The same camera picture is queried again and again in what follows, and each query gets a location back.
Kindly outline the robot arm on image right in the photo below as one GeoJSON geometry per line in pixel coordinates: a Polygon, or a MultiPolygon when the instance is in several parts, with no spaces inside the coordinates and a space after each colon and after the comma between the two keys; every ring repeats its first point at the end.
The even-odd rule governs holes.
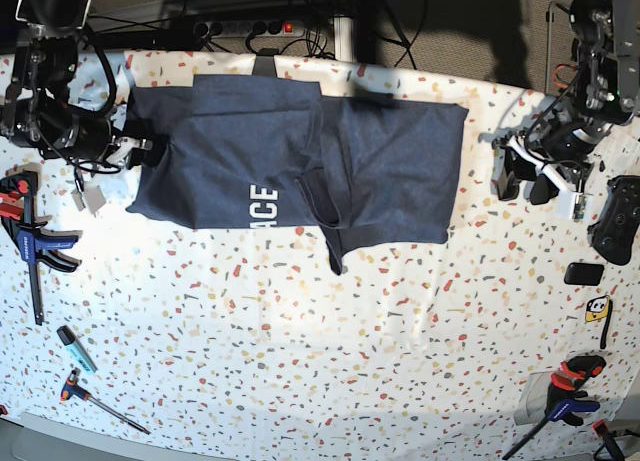
{"type": "Polygon", "coordinates": [[[512,201],[527,181],[531,204],[556,200],[559,212],[580,220],[591,153],[639,112],[637,12],[634,0],[573,0],[566,11],[574,76],[530,126],[493,141],[503,154],[494,188],[499,200],[512,201]]]}

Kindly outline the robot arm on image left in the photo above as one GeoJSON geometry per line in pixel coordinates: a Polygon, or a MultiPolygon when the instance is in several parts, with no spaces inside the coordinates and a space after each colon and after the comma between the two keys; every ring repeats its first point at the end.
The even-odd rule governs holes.
{"type": "Polygon", "coordinates": [[[1,103],[1,135],[12,144],[60,159],[74,171],[77,192],[84,174],[114,175],[157,165],[162,140],[117,129],[111,120],[116,76],[87,17],[91,0],[1,0],[1,51],[13,53],[1,103]],[[94,49],[107,81],[102,106],[72,104],[69,84],[78,69],[80,43],[94,49]]]}

